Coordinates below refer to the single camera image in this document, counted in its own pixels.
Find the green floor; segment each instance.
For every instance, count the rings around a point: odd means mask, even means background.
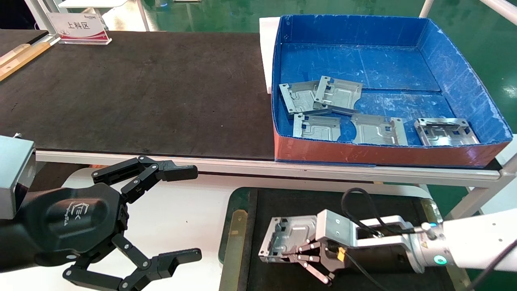
[[[177,4],[168,0],[143,2],[154,30],[259,32],[260,17],[282,14],[417,17],[424,0],[202,0],[201,3],[190,4]],[[126,5],[135,7],[134,3]],[[512,129],[517,132],[517,114],[514,114],[517,109],[517,58],[514,53],[517,48],[517,27],[478,0],[435,0],[429,17],[465,55]],[[430,189],[444,216],[466,195],[462,187],[430,186]],[[471,277],[477,273],[469,272]],[[516,286],[517,275],[495,273],[478,290],[516,290]]]

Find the black rubber mat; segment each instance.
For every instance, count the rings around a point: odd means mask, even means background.
[[[341,195],[342,193],[259,188],[251,253],[243,254],[243,258],[246,255],[251,256],[247,288],[241,288],[239,291],[377,291],[377,287],[358,272],[344,270],[338,272],[332,286],[328,287],[300,265],[266,264],[259,259],[258,253],[271,217],[316,215],[324,209],[341,213]],[[352,193],[348,198],[346,203],[353,215],[359,219],[372,218],[368,207],[365,207],[366,201],[362,194]],[[373,195],[373,199],[381,216],[398,214],[414,225],[426,221],[420,198]],[[424,274],[372,273],[371,275],[388,290],[454,290],[445,268],[426,268]]]
[[[0,30],[0,56],[24,43],[32,45],[47,34],[47,31],[36,30]]]
[[[40,150],[273,159],[259,34],[109,32],[0,84],[0,135]]]

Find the white railing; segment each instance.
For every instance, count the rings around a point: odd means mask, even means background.
[[[506,0],[480,0],[485,3],[488,7],[492,8],[495,12],[499,13],[504,18],[517,25],[517,7]],[[427,17],[431,7],[433,6],[434,0],[425,0],[422,11],[420,12],[421,18]]]

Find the table leg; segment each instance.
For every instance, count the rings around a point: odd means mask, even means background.
[[[517,155],[514,155],[503,169],[499,171],[501,177],[499,181],[490,188],[476,187],[469,191],[454,208],[447,214],[445,220],[460,219],[474,215],[476,211],[508,185],[514,178],[517,171]]]
[[[149,31],[149,24],[147,23],[147,18],[145,17],[144,7],[142,6],[142,0],[136,0],[136,4],[138,5],[138,10],[140,10],[140,16],[142,17],[142,21],[144,21],[145,31]]]

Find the wooden board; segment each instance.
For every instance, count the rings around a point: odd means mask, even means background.
[[[49,47],[50,43],[40,42],[25,50],[22,54],[18,55],[15,59],[0,68],[0,81],[9,77],[12,73],[32,61]]]
[[[28,43],[24,43],[22,45],[15,47],[14,49],[10,50],[8,53],[4,54],[3,56],[0,56],[0,67],[9,63],[14,58],[20,56],[23,52],[25,52],[29,48],[31,48],[31,45],[29,45]]]

